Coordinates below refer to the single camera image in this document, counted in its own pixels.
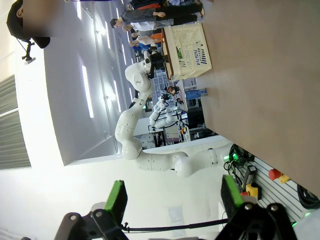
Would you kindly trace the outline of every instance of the person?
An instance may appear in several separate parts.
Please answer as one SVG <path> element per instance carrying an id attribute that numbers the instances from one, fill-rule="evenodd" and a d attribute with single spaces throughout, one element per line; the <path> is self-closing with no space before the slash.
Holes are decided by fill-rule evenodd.
<path id="1" fill-rule="evenodd" d="M 143 45 L 157 44 L 161 43 L 161 37 L 153 38 L 152 36 L 138 36 L 136 41 L 139 41 L 139 43 Z"/>
<path id="2" fill-rule="evenodd" d="M 145 21 L 145 22 L 132 22 L 131 24 L 125 24 L 122 26 L 122 30 L 124 32 L 131 31 L 134 29 L 135 31 L 145 32 L 145 31 L 153 31 L 156 29 L 161 29 L 164 27 L 168 27 L 174 24 L 174 19 L 162 20 L 162 21 Z"/>
<path id="3" fill-rule="evenodd" d="M 138 38 L 138 37 L 149 37 L 155 40 L 155 43 L 160 43 L 162 41 L 162 33 L 161 32 L 157 32 L 157 33 L 153 33 L 152 35 L 141 35 L 140 31 L 137 32 L 133 32 L 131 33 L 131 36 L 133 39 Z"/>
<path id="4" fill-rule="evenodd" d="M 126 11 L 118 19 L 113 18 L 110 21 L 110 25 L 112 28 L 119 28 L 123 23 L 131 24 L 173 19 L 173 25 L 176 26 L 196 22 L 198 18 L 194 15 L 195 13 L 200 13 L 200 16 L 204 17 L 205 11 L 201 2 L 185 6 L 165 6 Z"/>
<path id="5" fill-rule="evenodd" d="M 134 50 L 149 50 L 151 47 L 151 44 L 144 45 L 143 43 L 139 42 L 139 40 L 131 40 L 129 42 L 130 47 L 132 47 Z M 160 43 L 155 44 L 157 47 L 161 47 Z"/>

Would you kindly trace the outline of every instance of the fluorescent light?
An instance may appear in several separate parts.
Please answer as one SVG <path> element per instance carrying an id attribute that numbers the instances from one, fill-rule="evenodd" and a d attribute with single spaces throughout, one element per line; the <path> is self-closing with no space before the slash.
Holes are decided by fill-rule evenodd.
<path id="1" fill-rule="evenodd" d="M 109 28 L 108 28 L 107 22 L 105 22 L 105 34 L 106 34 L 106 40 L 108 42 L 108 48 L 110 49 Z"/>
<path id="2" fill-rule="evenodd" d="M 84 82 L 84 90 L 85 90 L 85 96 L 86 96 L 86 102 L 88 104 L 89 109 L 89 115 L 90 118 L 94 118 L 94 110 L 92 108 L 91 103 L 91 97 L 90 97 L 90 90 L 89 90 L 89 82 L 88 82 L 88 74 L 87 74 L 87 68 L 82 65 L 82 75 L 83 75 L 83 82 Z"/>
<path id="3" fill-rule="evenodd" d="M 115 88 L 115 96 L 116 96 L 116 101 L 118 102 L 118 109 L 119 113 L 121 113 L 121 107 L 120 107 L 120 101 L 119 101 L 119 95 L 118 95 L 118 89 L 117 89 L 117 83 L 115 80 L 113 80 L 114 88 Z"/>
<path id="4" fill-rule="evenodd" d="M 126 31 L 126 35 L 128 36 L 128 43 L 130 42 L 130 38 L 129 38 L 129 32 Z"/>
<path id="5" fill-rule="evenodd" d="M 76 13 L 78 15 L 78 18 L 81 20 L 81 2 L 80 1 L 76 2 Z"/>
<path id="6" fill-rule="evenodd" d="M 124 64 L 127 65 L 125 48 L 124 48 L 124 45 L 123 45 L 123 44 L 122 44 L 122 53 L 123 53 Z"/>
<path id="7" fill-rule="evenodd" d="M 1 113 L 1 114 L 0 114 L 0 118 L 1 118 L 1 117 L 4 117 L 4 116 L 6 116 L 6 115 L 12 114 L 12 113 L 14 113 L 14 112 L 16 112 L 16 111 L 18 111 L 18 108 L 15 108 L 15 109 L 12 109 L 12 110 L 10 110 L 10 111 L 6 111 L 6 112 L 4 112 L 4 113 Z"/>
<path id="8" fill-rule="evenodd" d="M 132 97 L 132 92 L 131 92 L 131 87 L 129 87 L 129 92 L 130 92 L 130 98 L 131 98 L 131 101 L 133 101 L 133 97 Z"/>

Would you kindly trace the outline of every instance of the desk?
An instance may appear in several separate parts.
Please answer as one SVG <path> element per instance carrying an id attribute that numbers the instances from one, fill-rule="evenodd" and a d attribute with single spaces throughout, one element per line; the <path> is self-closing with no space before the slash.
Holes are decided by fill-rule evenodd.
<path id="1" fill-rule="evenodd" d="M 204 4 L 206 126 L 320 196 L 320 1 Z"/>

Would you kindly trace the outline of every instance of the man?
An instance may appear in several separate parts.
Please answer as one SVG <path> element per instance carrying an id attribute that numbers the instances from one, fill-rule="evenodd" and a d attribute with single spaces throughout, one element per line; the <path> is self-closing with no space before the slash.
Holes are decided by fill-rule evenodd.
<path id="1" fill-rule="evenodd" d="M 143 44 L 141 42 L 139 42 L 139 40 L 132 40 L 129 42 L 130 47 L 132 47 L 134 50 L 149 50 L 149 48 L 151 47 L 151 44 Z M 160 43 L 155 43 L 155 45 L 157 47 L 161 47 Z"/>
<path id="2" fill-rule="evenodd" d="M 7 17 L 10 34 L 23 41 L 32 38 L 40 48 L 45 48 L 50 43 L 47 30 L 60 3 L 58 0 L 26 0 L 24 4 L 23 0 L 17 0 Z"/>
<path id="3" fill-rule="evenodd" d="M 161 20 L 161 21 L 145 21 L 145 22 L 132 22 L 131 24 L 123 25 L 122 30 L 124 32 L 131 31 L 133 28 L 135 31 L 146 32 L 156 29 L 162 29 L 174 24 L 173 19 Z"/>
<path id="4" fill-rule="evenodd" d="M 127 11 L 118 19 L 113 18 L 110 22 L 112 28 L 119 28 L 123 23 L 143 23 L 173 19 L 173 25 L 182 25 L 196 22 L 200 13 L 203 18 L 205 11 L 201 2 L 185 6 L 165 6 L 159 8 L 147 8 L 142 10 Z"/>

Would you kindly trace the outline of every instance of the plastic crate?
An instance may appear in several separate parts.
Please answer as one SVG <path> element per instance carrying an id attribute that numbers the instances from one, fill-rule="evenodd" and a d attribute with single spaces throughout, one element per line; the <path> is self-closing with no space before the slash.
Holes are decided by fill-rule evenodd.
<path id="1" fill-rule="evenodd" d="M 166 73 L 170 81 L 196 78 L 212 68 L 201 23 L 164 27 L 162 51 L 168 55 Z"/>

